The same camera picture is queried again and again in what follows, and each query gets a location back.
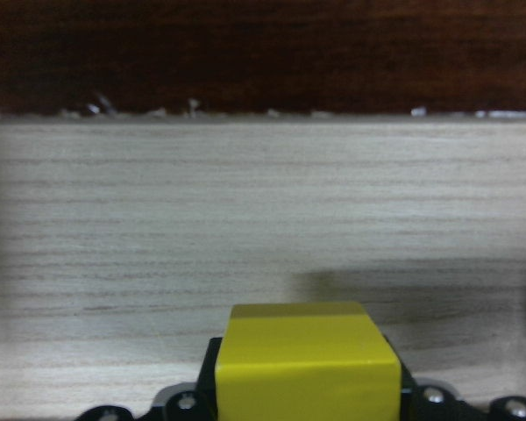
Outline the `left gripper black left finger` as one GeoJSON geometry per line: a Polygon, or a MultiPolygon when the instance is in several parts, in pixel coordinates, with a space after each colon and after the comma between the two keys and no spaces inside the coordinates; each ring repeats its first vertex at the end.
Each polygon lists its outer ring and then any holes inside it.
{"type": "Polygon", "coordinates": [[[216,364],[222,340],[221,337],[210,339],[196,381],[195,392],[201,406],[210,414],[208,420],[218,420],[216,364]]]}

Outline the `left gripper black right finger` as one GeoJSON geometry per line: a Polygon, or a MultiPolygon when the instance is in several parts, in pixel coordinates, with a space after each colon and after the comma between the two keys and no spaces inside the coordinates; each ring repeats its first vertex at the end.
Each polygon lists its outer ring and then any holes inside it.
{"type": "Polygon", "coordinates": [[[401,366],[401,403],[400,403],[400,421],[410,421],[415,419],[413,410],[413,395],[416,389],[416,381],[410,373],[409,369],[403,362],[402,357],[396,351],[395,346],[389,340],[387,336],[384,339],[389,344],[391,350],[397,357],[398,362],[401,366]]]}

